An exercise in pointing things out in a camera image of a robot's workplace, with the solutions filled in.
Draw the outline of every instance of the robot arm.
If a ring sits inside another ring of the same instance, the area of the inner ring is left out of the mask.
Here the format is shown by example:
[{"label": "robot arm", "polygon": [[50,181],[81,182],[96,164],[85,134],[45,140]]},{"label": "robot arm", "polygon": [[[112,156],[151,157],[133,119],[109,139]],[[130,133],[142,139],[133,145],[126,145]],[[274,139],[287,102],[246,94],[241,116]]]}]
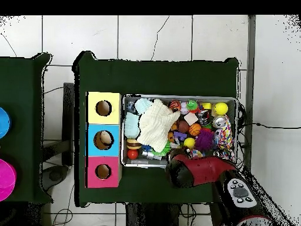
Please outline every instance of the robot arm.
[{"label": "robot arm", "polygon": [[260,199],[230,161],[218,157],[190,158],[182,149],[169,155],[166,173],[178,188],[215,183],[228,215],[227,226],[273,226]]}]

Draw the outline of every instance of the pink block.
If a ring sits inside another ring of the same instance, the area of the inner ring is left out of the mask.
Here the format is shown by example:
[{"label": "pink block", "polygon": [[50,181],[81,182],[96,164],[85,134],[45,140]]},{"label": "pink block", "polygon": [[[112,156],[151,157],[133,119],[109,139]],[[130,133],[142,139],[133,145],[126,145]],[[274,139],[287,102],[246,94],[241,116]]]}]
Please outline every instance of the pink block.
[{"label": "pink block", "polygon": [[[111,175],[102,180],[96,175],[98,165],[108,165],[111,169]],[[106,188],[118,187],[119,157],[88,157],[88,188]]]}]

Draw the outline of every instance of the wooden shape sorter box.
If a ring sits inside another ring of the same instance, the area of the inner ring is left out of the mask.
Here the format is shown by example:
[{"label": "wooden shape sorter box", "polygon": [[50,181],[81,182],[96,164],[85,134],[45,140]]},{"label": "wooden shape sorter box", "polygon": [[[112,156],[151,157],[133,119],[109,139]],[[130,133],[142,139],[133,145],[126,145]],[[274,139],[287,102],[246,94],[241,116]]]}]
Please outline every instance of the wooden shape sorter box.
[{"label": "wooden shape sorter box", "polygon": [[86,121],[88,141],[85,143],[86,187],[118,187],[122,175],[121,95],[110,92],[87,92],[86,96],[88,112]]}]

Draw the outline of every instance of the white tile floor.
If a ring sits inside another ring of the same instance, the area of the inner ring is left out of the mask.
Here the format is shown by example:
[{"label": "white tile floor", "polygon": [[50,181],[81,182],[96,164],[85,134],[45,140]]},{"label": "white tile floor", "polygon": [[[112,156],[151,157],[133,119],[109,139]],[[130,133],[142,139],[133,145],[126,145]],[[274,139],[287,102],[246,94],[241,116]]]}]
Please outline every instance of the white tile floor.
[{"label": "white tile floor", "polygon": [[[52,54],[51,67],[45,74],[45,91],[74,81],[71,65],[83,50],[92,51],[97,59],[134,61],[147,61],[152,57],[154,61],[224,61],[236,57],[242,69],[238,97],[245,105],[247,15],[194,15],[193,18],[171,15],[167,18],[167,15],[16,16],[11,19],[0,16],[0,56],[14,57],[16,53],[17,57],[30,58],[39,52]],[[63,90],[58,89],[45,96],[45,139],[61,138],[62,93]],[[61,159],[57,156],[49,162],[61,164]],[[49,190],[54,203],[45,206],[44,226],[51,226],[56,213],[68,207],[73,184],[72,168],[64,182]],[[209,213],[207,205],[193,206],[197,213]],[[115,204],[76,208],[72,194],[69,209],[73,212],[73,219],[65,226],[115,226]],[[116,226],[125,226],[124,205],[117,204],[116,210]],[[182,210],[186,213],[187,206],[184,205]],[[56,223],[65,219],[66,214],[59,214]],[[190,225],[191,220],[180,216],[180,226]],[[212,226],[210,216],[197,216],[193,226]]]}]

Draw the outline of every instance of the green table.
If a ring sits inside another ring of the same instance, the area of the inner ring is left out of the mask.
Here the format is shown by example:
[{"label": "green table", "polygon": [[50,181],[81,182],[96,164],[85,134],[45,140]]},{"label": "green table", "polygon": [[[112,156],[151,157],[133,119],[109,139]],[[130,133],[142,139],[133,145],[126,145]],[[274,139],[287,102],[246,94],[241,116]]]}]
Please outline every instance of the green table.
[{"label": "green table", "polygon": [[75,60],[75,204],[87,202],[212,202],[212,184],[172,188],[161,168],[124,167],[117,188],[85,188],[85,93],[236,97],[235,58],[225,62],[96,60],[83,51]]},{"label": "green table", "polygon": [[49,54],[31,59],[0,58],[0,107],[12,120],[9,133],[0,139],[0,158],[17,173],[16,186],[6,201],[47,203],[51,197],[40,186],[42,163],[41,76]]}]

